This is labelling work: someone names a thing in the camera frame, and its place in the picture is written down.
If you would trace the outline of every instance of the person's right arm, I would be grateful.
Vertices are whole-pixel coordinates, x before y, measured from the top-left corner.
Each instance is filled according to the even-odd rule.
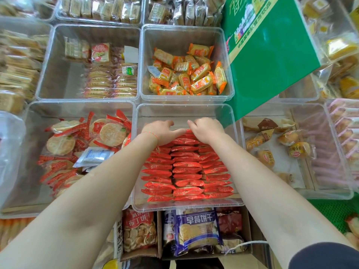
[[[195,136],[209,144],[226,165],[246,207],[281,267],[300,250],[318,242],[349,241],[306,199],[227,135],[211,118],[188,121]]]

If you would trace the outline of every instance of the person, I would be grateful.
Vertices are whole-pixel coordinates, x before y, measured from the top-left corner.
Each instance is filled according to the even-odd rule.
[[[128,146],[54,200],[2,252],[0,268],[88,269],[156,146],[186,132],[172,121],[143,127]],[[306,199],[242,149],[211,118],[188,121],[231,173],[249,212],[283,269],[357,268],[359,252]]]

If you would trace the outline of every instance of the person's right hand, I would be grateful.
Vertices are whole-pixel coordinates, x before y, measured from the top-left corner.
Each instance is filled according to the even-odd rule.
[[[187,123],[197,139],[205,144],[210,144],[225,134],[221,123],[208,117],[197,119],[195,122],[188,120]]]

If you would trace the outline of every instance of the person's left hand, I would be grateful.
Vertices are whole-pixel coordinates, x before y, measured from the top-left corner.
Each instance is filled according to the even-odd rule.
[[[156,121],[150,124],[145,124],[142,129],[142,133],[151,132],[158,139],[158,146],[168,144],[169,142],[177,139],[179,136],[186,133],[186,129],[181,128],[177,130],[170,130],[170,127],[174,125],[171,120],[167,121]]]

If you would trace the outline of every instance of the transparent storage box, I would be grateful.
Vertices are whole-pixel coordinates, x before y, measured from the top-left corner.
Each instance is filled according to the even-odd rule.
[[[24,113],[26,135],[21,146],[21,160],[17,177],[0,185],[0,192],[8,193],[1,206],[0,218],[33,217],[44,210],[53,200],[52,190],[39,183],[44,168],[37,165],[39,155],[46,145],[49,132],[45,128],[59,121],[58,118],[78,119],[93,111],[98,117],[115,115],[116,110],[132,120],[135,105],[131,101],[79,100],[77,102],[33,102]]]
[[[318,85],[312,74],[307,75],[298,82],[289,86],[275,98],[271,99],[273,103],[285,102],[305,103],[319,99]]]
[[[14,178],[20,163],[20,145],[25,132],[23,120],[11,113],[0,111],[0,207],[9,196],[9,189],[14,187]]]
[[[259,146],[269,149],[275,160],[274,172],[291,174],[289,184],[307,199],[351,199],[353,179],[346,159],[340,151],[335,137],[333,123],[323,105],[318,103],[272,103],[267,102],[243,118],[245,137],[250,133],[246,124],[250,119],[269,118],[273,121],[291,119],[296,123],[294,129],[305,131],[306,139],[316,148],[316,159],[296,159],[288,155],[288,147],[277,141],[281,134]]]
[[[174,126],[171,129],[188,128],[187,121],[195,120],[202,117],[217,118],[222,125],[225,126],[226,133],[229,134],[237,143],[242,139],[241,131],[238,132],[234,123],[234,116],[232,108],[227,104],[217,105],[183,105],[183,104],[147,104],[143,103],[136,109],[136,124],[132,125],[132,137],[135,138],[141,133],[142,128],[146,123],[157,120],[173,120]],[[145,189],[146,181],[141,180],[146,176],[140,172],[137,178],[134,195],[132,200],[132,207],[138,212],[147,211],[163,211],[168,209],[186,207],[186,208],[204,208],[204,207],[223,207],[223,206],[240,206],[243,205],[242,199],[235,189],[234,184],[231,186],[235,190],[235,194],[229,198],[206,199],[206,200],[192,200],[192,201],[168,201],[168,202],[147,202],[149,196],[142,193],[141,189]]]
[[[68,23],[77,23],[77,24],[96,24],[96,25],[121,25],[121,26],[126,26],[126,27],[141,27],[141,23],[144,21],[143,20],[143,6],[144,6],[144,2],[145,0],[140,0],[140,16],[138,19],[138,23],[125,23],[125,22],[117,22],[117,21],[103,21],[103,20],[96,20],[93,18],[83,18],[83,17],[79,17],[79,18],[74,18],[74,17],[70,17],[70,16],[65,16],[63,13],[61,13],[61,1],[58,1],[58,5],[56,6],[56,18],[58,20],[60,20],[61,22],[68,22]]]
[[[41,72],[36,90],[36,98],[41,99],[81,99],[79,95],[84,85],[84,63],[65,59],[64,36],[78,38],[93,43],[110,43],[115,47],[139,47],[140,29],[136,27],[119,27],[104,25],[59,24],[50,37],[44,68]],[[113,98],[117,101],[134,101],[135,97]]]
[[[316,4],[317,8],[323,4],[324,8],[321,8],[321,13],[318,18],[314,18],[314,20],[308,20],[308,14],[311,15],[313,12],[313,5],[306,6],[306,3]],[[333,55],[329,57],[327,54],[327,41],[334,38],[343,37],[344,34],[349,34],[349,36],[345,35],[345,38],[353,41],[358,44],[359,42],[359,34],[357,29],[355,28],[353,22],[351,21],[348,12],[345,7],[341,3],[340,0],[324,0],[322,2],[317,2],[316,0],[301,0],[298,1],[298,9],[303,13],[303,23],[307,27],[308,35],[312,38],[314,49],[317,53],[318,59],[322,65],[327,63],[336,62],[346,56],[353,55],[359,52],[359,48],[352,49],[351,51],[340,55],[339,57]],[[303,9],[309,7],[309,13],[303,12]],[[341,43],[336,43],[336,46],[342,47]]]
[[[214,61],[212,71],[218,61],[223,65],[227,77],[227,85],[222,95],[155,95],[148,89],[150,72],[147,66],[153,64],[153,53],[155,47],[167,53],[177,56],[185,56],[190,44],[201,44],[206,46],[214,45],[210,59]],[[185,26],[163,26],[145,24],[142,27],[140,59],[139,59],[139,85],[138,89],[141,98],[145,101],[155,101],[153,103],[163,103],[164,101],[186,102],[186,103],[222,103],[230,100],[234,96],[234,85],[231,67],[229,63],[227,46],[224,39],[224,32],[217,27],[185,27]]]

